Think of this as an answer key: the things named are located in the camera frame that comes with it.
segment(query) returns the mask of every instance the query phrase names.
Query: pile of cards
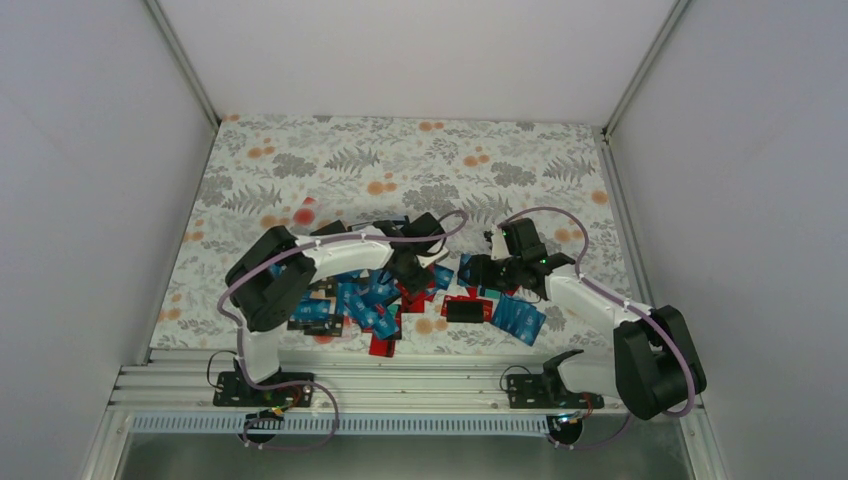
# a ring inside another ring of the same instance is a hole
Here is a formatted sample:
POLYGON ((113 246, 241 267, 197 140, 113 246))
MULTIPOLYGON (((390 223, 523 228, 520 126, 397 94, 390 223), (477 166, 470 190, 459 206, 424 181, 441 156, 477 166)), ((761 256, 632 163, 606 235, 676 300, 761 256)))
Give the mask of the pile of cards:
POLYGON ((372 272, 366 287, 339 283, 336 314, 351 317, 362 331, 371 331, 380 340, 386 340, 400 331, 394 316, 386 309, 400 298, 400 292, 394 280, 388 284, 379 282, 380 273, 372 272))
POLYGON ((492 325, 532 347, 545 318, 533 305, 502 295, 492 316, 492 325))

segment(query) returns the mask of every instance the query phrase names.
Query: cable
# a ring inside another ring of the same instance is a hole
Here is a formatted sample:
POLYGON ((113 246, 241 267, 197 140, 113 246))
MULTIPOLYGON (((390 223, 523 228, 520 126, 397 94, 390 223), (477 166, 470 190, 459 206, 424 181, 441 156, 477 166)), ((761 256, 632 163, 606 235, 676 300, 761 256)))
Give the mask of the cable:
POLYGON ((592 407, 592 395, 583 392, 583 400, 586 400, 586 415, 583 416, 583 420, 592 416, 592 412, 595 411, 594 407, 592 407))
POLYGON ((213 353, 211 357, 209 357, 209 361, 206 363, 206 383, 208 383, 210 387, 214 388, 216 392, 220 393, 223 390, 220 387, 218 387, 218 385, 215 385, 214 383, 212 383, 211 380, 209 380, 209 370, 212 369, 212 360, 219 353, 232 353, 235 356, 238 356, 238 353, 236 353, 232 350, 218 350, 217 352, 213 353))
MULTIPOLYGON (((251 271, 247 272, 246 274, 244 274, 243 276, 239 277, 238 280, 233 282, 233 284, 230 285, 224 291, 223 294, 221 294, 221 297, 218 299, 218 304, 217 304, 218 312, 221 315, 229 318, 230 320, 232 320, 236 323, 236 326, 237 326, 237 330, 236 330, 236 347, 237 348, 236 348, 236 350, 238 351, 238 356, 236 358, 238 359, 239 367, 241 368, 242 372, 244 372, 244 379, 251 388, 253 388, 254 390, 276 390, 278 388, 288 388, 288 387, 296 387, 296 386, 310 386, 310 387, 317 388, 318 390, 321 390, 322 392, 324 392, 327 395, 327 397, 330 399, 330 402, 333 404, 333 417, 334 418, 333 418, 333 424, 332 424, 332 427, 330 429, 330 432, 322 440, 320 440, 320 441, 318 441, 318 442, 316 442, 312 445, 307 445, 305 447, 273 447, 273 446, 264 447, 264 446, 261 446, 261 444, 251 442, 245 436, 245 445, 246 446, 252 445, 252 446, 255 446, 255 447, 261 448, 261 449, 277 450, 277 451, 284 451, 284 452, 306 452, 306 451, 309 451, 309 450, 312 450, 312 449, 315 449, 315 448, 322 447, 322 446, 326 445, 327 442, 330 441, 330 439, 333 438, 333 436, 336 434, 336 430, 338 430, 338 428, 339 428, 339 404, 336 401, 336 397, 334 397, 333 394, 329 390, 327 390, 326 387, 324 387, 321 384, 315 383, 315 382, 311 382, 311 381, 307 381, 307 380, 296 380, 296 381, 291 381, 291 382, 283 382, 283 383, 279 383, 279 384, 276 384, 276 385, 260 385, 256 382, 254 382, 253 379, 250 378, 250 375, 247 374, 247 365, 245 364, 245 360, 244 360, 244 358, 245 358, 245 354, 244 354, 244 334, 245 334, 245 330, 246 330, 245 322, 244 322, 244 320, 241 319, 241 317, 239 317, 238 315, 236 315, 236 314, 230 312, 229 310, 227 310, 226 308, 224 308, 224 305, 226 304, 227 300, 230 299, 230 297, 233 295, 233 293, 236 290, 238 290, 239 288, 241 288, 242 285, 249 282, 253 277, 255 277, 256 275, 259 275, 260 273, 262 273, 265 270, 267 270, 268 268, 270 268, 271 265, 274 265, 275 263, 277 263, 277 262, 279 262, 283 259, 286 259, 286 258, 288 258, 292 255, 301 253, 304 250, 308 250, 310 248, 318 247, 318 245, 329 245, 329 244, 332 244, 332 243, 343 242, 343 241, 347 241, 347 240, 362 240, 362 241, 375 240, 375 241, 393 242, 393 243, 422 243, 422 242, 432 242, 432 241, 447 239, 448 237, 451 237, 451 236, 455 235, 457 232, 459 232, 460 230, 462 230, 462 228, 465 227, 465 224, 468 223, 468 214, 465 213, 462 210, 453 210, 451 212, 448 212, 444 216, 442 216, 442 219, 447 218, 449 216, 454 216, 454 215, 458 215, 460 218, 462 218, 462 221, 460 222, 459 226, 457 226, 456 228, 454 228, 453 230, 450 230, 448 232, 445 232, 445 233, 442 233, 442 234, 439 234, 439 235, 431 235, 431 236, 428 236, 428 237, 386 237, 386 236, 383 236, 383 235, 369 235, 369 234, 365 234, 365 233, 361 233, 361 232, 360 233, 342 233, 342 234, 337 234, 337 235, 330 235, 330 236, 328 236, 329 238, 328 237, 322 237, 322 238, 320 238, 316 241, 308 242, 308 243, 305 243, 303 245, 299 245, 299 246, 294 247, 292 249, 286 250, 284 252, 280 252, 279 254, 274 255, 273 257, 269 258, 268 260, 265 260, 264 262, 259 264, 257 267, 255 267, 253 270, 251 270, 251 271)), ((248 424, 246 425, 246 428, 249 428, 250 425, 251 425, 251 423, 248 422, 248 424)))
POLYGON ((512 370, 513 368, 521 368, 525 372, 527 372, 527 375, 533 375, 533 372, 531 372, 530 369, 528 369, 524 365, 510 365, 510 366, 506 367, 506 370, 504 370, 503 373, 501 373, 501 379, 498 380, 498 386, 501 387, 501 391, 506 393, 507 395, 509 395, 509 390, 503 388, 503 377, 506 375, 506 372, 512 370))
POLYGON ((633 423, 634 418, 636 418, 636 417, 634 417, 631 414, 627 414, 627 418, 624 420, 624 424, 621 426, 621 428, 618 429, 617 432, 615 432, 608 439, 606 439, 602 442, 593 443, 591 445, 563 445, 563 444, 559 443, 557 440, 555 440, 554 437, 552 437, 550 434, 545 434, 545 437, 547 437, 549 442, 554 444, 554 448, 563 447, 563 448, 566 448, 568 450, 583 450, 583 451, 594 450, 596 448, 606 447, 610 443, 618 440, 618 438, 621 437, 622 435, 624 435, 624 432, 626 432, 630 428, 630 425, 633 423))
POLYGON ((502 227, 503 225, 509 223, 517 217, 537 211, 561 213, 566 217, 570 218, 580 228, 580 231, 583 233, 583 248, 580 250, 580 253, 577 255, 577 258, 574 261, 574 272, 577 273, 577 277, 580 279, 581 282, 586 284, 587 287, 589 287, 598 295, 606 298, 607 300, 613 302, 614 304, 620 307, 623 307, 625 310, 631 310, 642 320, 644 320, 645 323, 650 325, 651 328, 653 328, 654 331, 657 332, 663 342, 665 342, 665 344, 668 346, 668 349, 671 351, 671 354, 674 355, 674 358, 675 360, 677 360, 677 363, 680 364, 680 368, 683 370, 683 377, 686 380, 686 405, 683 407, 683 409, 677 412, 666 410, 663 413, 670 417, 682 417, 692 411, 692 408, 695 407, 695 379, 692 377, 692 372, 689 369, 689 365, 686 363, 686 359, 683 358, 683 354, 680 352, 680 349, 677 347, 671 337, 669 337, 665 330, 663 330, 662 327, 660 327, 659 324, 657 324, 657 322, 653 318, 651 318, 650 315, 648 315, 646 312, 643 312, 641 309, 634 307, 633 305, 629 305, 629 302, 627 302, 623 298, 620 298, 617 294, 607 291, 606 288, 604 288, 600 284, 596 284, 594 280, 580 272, 580 262, 583 261, 583 257, 589 250, 589 232, 588 230, 586 230, 586 227, 583 225, 579 218, 575 217, 571 212, 557 207, 533 207, 528 208, 526 210, 522 210, 516 213, 515 215, 507 218, 506 220, 501 222, 499 226, 502 227))

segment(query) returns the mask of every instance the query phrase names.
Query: metal floor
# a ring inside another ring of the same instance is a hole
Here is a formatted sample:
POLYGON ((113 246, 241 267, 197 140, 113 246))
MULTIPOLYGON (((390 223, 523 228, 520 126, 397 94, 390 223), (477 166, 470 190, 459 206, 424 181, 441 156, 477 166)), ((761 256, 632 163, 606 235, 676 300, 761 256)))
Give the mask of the metal floor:
MULTIPOLYGON (((587 422, 583 441, 608 437, 621 417, 587 422)), ((274 440, 306 444, 312 437, 274 440)), ((234 435, 134 434, 125 480, 159 479, 652 479, 692 478, 676 421, 636 422, 612 445, 554 450, 524 437, 337 436, 307 454, 246 449, 234 435)))

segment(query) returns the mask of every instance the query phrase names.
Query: floral pattern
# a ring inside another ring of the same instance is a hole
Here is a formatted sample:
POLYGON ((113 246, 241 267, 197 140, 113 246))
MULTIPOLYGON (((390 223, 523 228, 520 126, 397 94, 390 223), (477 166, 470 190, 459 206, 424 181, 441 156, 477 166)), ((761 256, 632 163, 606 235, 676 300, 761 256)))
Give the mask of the floral pattern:
MULTIPOLYGON (((587 226, 585 270, 629 293, 621 246, 591 128, 530 122, 414 120, 376 117, 230 115, 224 119, 159 314, 151 346, 232 348, 234 325, 215 310, 224 275, 262 233, 286 225, 306 233, 330 221, 378 220, 396 214, 442 215, 461 208, 466 228, 448 241, 441 262, 487 251, 483 231, 509 213, 537 205, 573 212, 587 226), (306 197, 314 218, 295 215, 306 197)), ((549 252, 575 255, 583 237, 553 213, 533 218, 549 252)), ((446 220, 446 226, 455 225, 446 220)), ((423 314, 405 314, 396 354, 555 354, 568 347, 609 349, 565 305, 541 302, 547 316, 533 347, 487 325, 448 324, 445 293, 423 314)), ((338 338, 286 331, 281 347, 368 351, 370 334, 346 326, 338 338)))

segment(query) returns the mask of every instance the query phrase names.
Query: metal frame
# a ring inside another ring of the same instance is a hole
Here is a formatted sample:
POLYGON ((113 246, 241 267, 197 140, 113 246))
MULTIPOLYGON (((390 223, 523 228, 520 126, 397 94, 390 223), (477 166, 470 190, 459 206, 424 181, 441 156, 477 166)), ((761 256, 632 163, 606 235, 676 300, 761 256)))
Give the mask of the metal frame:
POLYGON ((666 17, 665 22, 663 22, 662 27, 660 27, 660 31, 657 33, 656 38, 654 38, 653 43, 651 43, 651 47, 648 49, 648 52, 645 53, 645 57, 642 58, 642 61, 639 63, 636 73, 633 74, 633 78, 630 79, 630 83, 628 83, 627 88, 624 89, 624 94, 621 96, 621 99, 619 99, 618 104, 615 106, 615 110, 613 110, 609 121, 604 127, 604 134, 607 140, 609 140, 609 136, 612 135, 612 132, 614 132, 616 127, 618 127, 619 122, 621 122, 621 117, 624 116, 624 113, 633 101, 633 97, 636 95, 636 92, 642 87, 645 78, 647 78, 648 73, 650 73, 651 68, 654 66, 654 63, 668 43, 671 34, 680 24, 683 14, 686 13, 686 9, 689 8, 689 5, 691 5, 692 2, 693 0, 677 0, 677 2, 675 2, 675 4, 671 7, 671 10, 669 10, 668 17, 666 17))
POLYGON ((180 73, 182 73, 188 87, 191 89, 192 95, 197 100, 197 104, 203 110, 203 114, 206 116, 209 124, 217 132, 220 117, 215 113, 215 108, 209 100, 209 95, 206 94, 203 83, 200 82, 197 72, 194 71, 194 67, 192 67, 188 55, 185 53, 185 49, 183 49, 177 34, 174 32, 173 27, 171 27, 171 22, 168 21, 165 11, 159 5, 158 0, 143 0, 142 3, 147 7, 147 11, 150 13, 153 21, 156 22, 156 26, 159 27, 162 38, 167 43, 168 49, 171 51, 171 56, 174 58, 177 68, 180 69, 180 73))
POLYGON ((639 249, 639 242, 636 239, 633 218, 628 208, 628 202, 624 195, 624 187, 621 183, 621 177, 618 174, 618 168, 615 165, 615 158, 612 156, 608 137, 604 135, 603 129, 600 127, 593 127, 592 133, 595 137, 598 156, 601 159, 604 183, 606 184, 607 192, 610 194, 610 206, 612 207, 615 227, 618 231, 619 242, 621 243, 624 264, 627 267, 627 276, 630 280, 630 286, 633 288, 633 297, 642 303, 653 305, 654 296, 651 292, 648 276, 645 273, 645 263, 639 249))
POLYGON ((716 480, 728 478, 706 410, 693 410, 680 419, 680 427, 683 429, 694 477, 716 480))
POLYGON ((127 438, 133 422, 131 412, 107 411, 100 421, 94 444, 83 467, 83 480, 112 480, 126 460, 127 438))
MULTIPOLYGON (((108 411, 255 412, 252 407, 220 408, 212 405, 212 388, 206 383, 206 364, 212 350, 153 350, 146 366, 121 369, 109 400, 108 411)), ((232 370, 221 355, 212 362, 213 378, 232 370)), ((360 352, 280 351, 287 371, 309 371, 333 392, 345 413, 362 414, 499 414, 545 415, 572 413, 575 409, 515 410, 498 382, 510 365, 541 370, 547 356, 403 355, 386 359, 360 352)), ((624 413, 620 400, 606 398, 600 414, 624 413)), ((313 394, 315 414, 331 413, 329 399, 313 394)))

